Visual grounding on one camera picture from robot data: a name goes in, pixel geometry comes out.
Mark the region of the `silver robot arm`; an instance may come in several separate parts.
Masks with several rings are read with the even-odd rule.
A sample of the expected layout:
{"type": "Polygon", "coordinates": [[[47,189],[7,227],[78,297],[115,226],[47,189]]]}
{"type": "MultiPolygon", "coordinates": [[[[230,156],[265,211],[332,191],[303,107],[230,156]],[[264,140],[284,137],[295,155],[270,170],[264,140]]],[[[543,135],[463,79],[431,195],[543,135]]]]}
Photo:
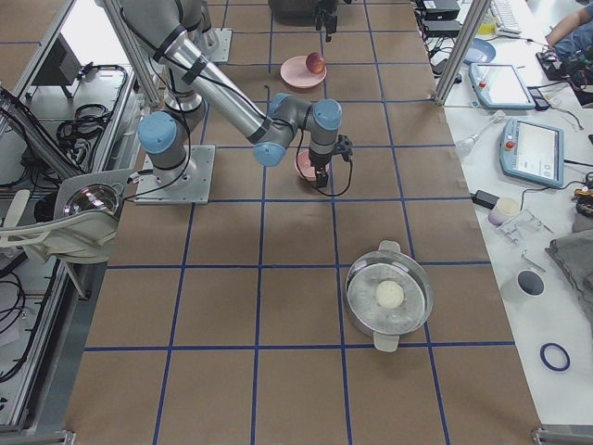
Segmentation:
{"type": "Polygon", "coordinates": [[[280,163],[297,132],[310,133],[309,161],[316,187],[327,186],[327,164],[352,162],[352,145],[338,132],[342,108],[333,99],[307,102],[278,94],[263,112],[205,55],[198,42],[209,27],[204,1],[123,1],[120,16],[138,44],[172,75],[170,94],[206,100],[253,144],[263,166],[280,163]]]}

